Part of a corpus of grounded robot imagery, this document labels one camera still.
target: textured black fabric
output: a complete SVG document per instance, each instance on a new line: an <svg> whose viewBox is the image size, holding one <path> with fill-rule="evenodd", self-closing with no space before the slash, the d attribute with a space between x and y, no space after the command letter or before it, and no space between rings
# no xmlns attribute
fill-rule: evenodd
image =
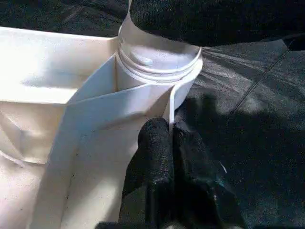
<svg viewBox="0 0 305 229"><path fill-rule="evenodd" d="M1 0L0 26L115 37L128 0Z"/></svg>
<svg viewBox="0 0 305 229"><path fill-rule="evenodd" d="M200 135L182 124L173 130L179 220L187 228L245 228L238 200L225 181L225 168L212 159Z"/></svg>
<svg viewBox="0 0 305 229"><path fill-rule="evenodd" d="M198 46L280 39L305 32L304 0L133 0L140 29Z"/></svg>
<svg viewBox="0 0 305 229"><path fill-rule="evenodd" d="M138 150L126 171L120 222L140 222L161 227L173 219L174 170L168 124L162 118L149 120L138 137ZM133 205L141 198L142 203Z"/></svg>
<svg viewBox="0 0 305 229"><path fill-rule="evenodd" d="M305 50L305 35L284 39L284 42L291 51Z"/></svg>
<svg viewBox="0 0 305 229"><path fill-rule="evenodd" d="M195 91L201 95L194 96ZM193 88L176 112L176 120L198 130L214 159L222 162L247 226L304 225L305 132L300 123L304 120L301 107L296 117L284 117L270 108L252 114L219 114L216 104L217 98L207 91Z"/></svg>

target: white plastic panel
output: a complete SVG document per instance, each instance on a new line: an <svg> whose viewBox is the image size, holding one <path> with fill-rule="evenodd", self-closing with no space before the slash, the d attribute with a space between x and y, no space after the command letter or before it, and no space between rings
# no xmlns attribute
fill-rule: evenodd
<svg viewBox="0 0 305 229"><path fill-rule="evenodd" d="M0 150L14 158L22 159L20 144L21 130L0 112Z"/></svg>
<svg viewBox="0 0 305 229"><path fill-rule="evenodd" d="M69 100L69 103L110 94L117 90L115 54L98 68Z"/></svg>
<svg viewBox="0 0 305 229"><path fill-rule="evenodd" d="M117 47L117 38L0 27L0 101L65 104Z"/></svg>
<svg viewBox="0 0 305 229"><path fill-rule="evenodd" d="M41 183L37 204L30 225L31 229L60 228L61 217L66 209L66 201L69 199L70 193L77 199L82 198L81 196L75 196L78 195L78 189L69 188L71 178L73 178L73 168L76 168L73 166L73 162L79 148L82 147L82 152L85 156L90 156L90 154L86 154L86 150L89 150L90 147L92 147L93 152L102 149L103 152L101 153L104 158L108 158L117 150L121 150L123 156L124 152L129 150L124 143L136 143L140 126L142 126L147 119L143 116L145 116L146 113L152 112L151 109L153 109L153 106L156 103L164 104L164 107L159 107L159 109L157 109L158 112L160 112L160 110L164 111L166 103L164 102L163 95L168 94L170 88L170 86L146 84L121 92L83 100L67 106ZM108 130L99 132L107 127L110 128L110 126L113 126L118 122L122 124L127 123L127 120L130 118L134 118L136 121L124 128L122 127L122 129L119 128L118 132L114 130L114 132L112 132L113 134L109 132L109 135ZM132 132L132 135L128 134L126 128ZM84 139L88 137L95 138L94 135L96 132L107 138L103 139L99 136L96 145L86 145L87 143L84 143ZM120 146L120 148L115 149L113 148L114 146ZM96 158L95 161L102 163L100 159L100 157ZM69 203L69 205L72 206L75 204L76 203L73 202L73 200L72 203ZM84 208L78 209L75 213L76 215L74 212L68 212L66 220L70 222L75 216L79 216L79 212L88 210L88 205L84 204L83 207ZM96 215L93 215L92 217L94 220L99 219L96 218Z"/></svg>

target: black fabric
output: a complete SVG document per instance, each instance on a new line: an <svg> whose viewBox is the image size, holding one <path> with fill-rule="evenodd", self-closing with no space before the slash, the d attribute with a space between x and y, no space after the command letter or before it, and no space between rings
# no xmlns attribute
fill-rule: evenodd
<svg viewBox="0 0 305 229"><path fill-rule="evenodd" d="M193 88L176 120L199 131L222 162L247 226L303 226L305 132L297 120L304 112L294 118L270 110L219 114L216 104L216 97Z"/></svg>
<svg viewBox="0 0 305 229"><path fill-rule="evenodd" d="M139 133L138 150L127 167L119 222L143 223L159 228L171 221L175 207L173 179L168 124L162 118L149 120ZM133 208L140 197L143 203ZM142 221L134 222L134 218L143 213Z"/></svg>
<svg viewBox="0 0 305 229"><path fill-rule="evenodd" d="M305 32L304 0L133 0L130 10L140 29L198 46Z"/></svg>
<svg viewBox="0 0 305 229"><path fill-rule="evenodd" d="M128 0L1 0L0 26L115 37Z"/></svg>
<svg viewBox="0 0 305 229"><path fill-rule="evenodd" d="M305 35L284 39L284 42L291 51L305 50Z"/></svg>
<svg viewBox="0 0 305 229"><path fill-rule="evenodd" d="M154 229L150 225L128 223L99 223L95 229Z"/></svg>
<svg viewBox="0 0 305 229"><path fill-rule="evenodd" d="M173 157L178 219L187 228L245 228L238 200L225 181L225 168L185 123L174 127Z"/></svg>

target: white plastic container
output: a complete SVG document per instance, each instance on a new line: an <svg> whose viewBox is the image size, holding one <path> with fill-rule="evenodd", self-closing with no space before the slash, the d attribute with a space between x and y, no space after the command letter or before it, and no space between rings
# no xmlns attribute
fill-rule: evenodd
<svg viewBox="0 0 305 229"><path fill-rule="evenodd" d="M142 43L134 43L125 28ZM91 229L99 221L117 221L140 128L163 116L171 130L175 109L201 71L199 47L142 32L128 17L119 35L0 28L7 43L0 48L11 55L1 60L11 77L1 85L0 150L46 163L30 229ZM15 65L22 65L12 69L18 53Z"/></svg>

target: black cloth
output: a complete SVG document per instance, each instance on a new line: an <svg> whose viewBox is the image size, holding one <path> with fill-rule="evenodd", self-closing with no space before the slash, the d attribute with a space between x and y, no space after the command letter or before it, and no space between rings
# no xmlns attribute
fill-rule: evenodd
<svg viewBox="0 0 305 229"><path fill-rule="evenodd" d="M125 176L119 222L161 228L173 220L174 166L168 124L145 123Z"/></svg>
<svg viewBox="0 0 305 229"><path fill-rule="evenodd" d="M176 120L198 130L222 162L247 226L304 226L305 130L297 121L304 120L304 111L295 117L267 110L219 114L217 102L193 88Z"/></svg>
<svg viewBox="0 0 305 229"><path fill-rule="evenodd" d="M115 37L128 0L1 0L0 26Z"/></svg>
<svg viewBox="0 0 305 229"><path fill-rule="evenodd" d="M304 0L133 0L130 11L140 29L198 46L305 32Z"/></svg>

